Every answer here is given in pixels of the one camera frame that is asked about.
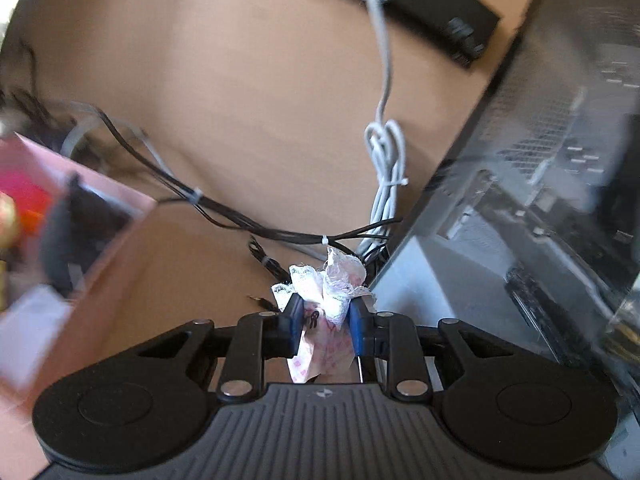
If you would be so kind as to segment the white pink wrapper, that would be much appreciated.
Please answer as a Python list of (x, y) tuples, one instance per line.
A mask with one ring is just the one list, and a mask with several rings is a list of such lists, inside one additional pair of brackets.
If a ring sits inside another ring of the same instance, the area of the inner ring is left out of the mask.
[(347, 374), (355, 359), (347, 313), (352, 300), (371, 295), (364, 286), (367, 271), (354, 256), (330, 247), (323, 268), (291, 266), (291, 281), (271, 287), (283, 310), (297, 295), (304, 303), (304, 328), (298, 350), (288, 359), (293, 382)]

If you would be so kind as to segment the black plush toy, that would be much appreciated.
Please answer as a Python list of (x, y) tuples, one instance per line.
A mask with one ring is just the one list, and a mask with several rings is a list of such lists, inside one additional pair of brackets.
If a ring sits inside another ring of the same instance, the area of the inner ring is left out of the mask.
[(40, 234), (39, 259), (49, 284), (61, 296), (70, 296), (130, 221), (126, 210), (89, 190), (79, 174), (72, 174)]

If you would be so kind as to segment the white grey adapter block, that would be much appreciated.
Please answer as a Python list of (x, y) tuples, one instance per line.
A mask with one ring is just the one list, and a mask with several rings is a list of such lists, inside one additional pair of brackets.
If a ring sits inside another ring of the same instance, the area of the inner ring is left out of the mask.
[(1, 317), (1, 378), (14, 390), (30, 388), (72, 312), (49, 285), (25, 292)]

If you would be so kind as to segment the pink plastic strainer scoop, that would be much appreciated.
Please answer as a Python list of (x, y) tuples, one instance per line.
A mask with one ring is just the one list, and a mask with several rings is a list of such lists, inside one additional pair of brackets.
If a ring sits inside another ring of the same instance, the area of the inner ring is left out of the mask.
[(2, 170), (0, 186), (14, 201), (22, 231), (38, 234), (53, 202), (51, 194), (20, 170)]

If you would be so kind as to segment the white glass computer case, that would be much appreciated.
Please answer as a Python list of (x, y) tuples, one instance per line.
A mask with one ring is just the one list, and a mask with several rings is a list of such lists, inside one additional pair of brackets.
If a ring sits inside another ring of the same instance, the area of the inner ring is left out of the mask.
[(609, 380), (639, 474), (639, 0), (532, 0), (373, 290)]

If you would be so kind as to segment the pink cardboard box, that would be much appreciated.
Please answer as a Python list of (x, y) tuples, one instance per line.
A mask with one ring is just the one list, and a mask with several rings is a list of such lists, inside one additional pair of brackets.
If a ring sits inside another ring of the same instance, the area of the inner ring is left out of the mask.
[(46, 466), (32, 429), (32, 407), (58, 378), (90, 363), (110, 330), (116, 307), (96, 292), (107, 265), (149, 212), (154, 200), (103, 174), (12, 133), (1, 141), (1, 181), (12, 190), (41, 190), (56, 203), (77, 178), (129, 218), (88, 270), (72, 266), (74, 289), (61, 296), (44, 273), (42, 233), (25, 234), (15, 247), (17, 262), (6, 277), (1, 313), (1, 475), (29, 479)]

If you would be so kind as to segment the black wall power strip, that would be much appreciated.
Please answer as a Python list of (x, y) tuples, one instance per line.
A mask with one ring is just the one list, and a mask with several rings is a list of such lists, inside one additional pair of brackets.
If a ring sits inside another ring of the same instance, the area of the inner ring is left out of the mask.
[(380, 1), (393, 20), (430, 40), (463, 67), (485, 54), (500, 21), (480, 0)]

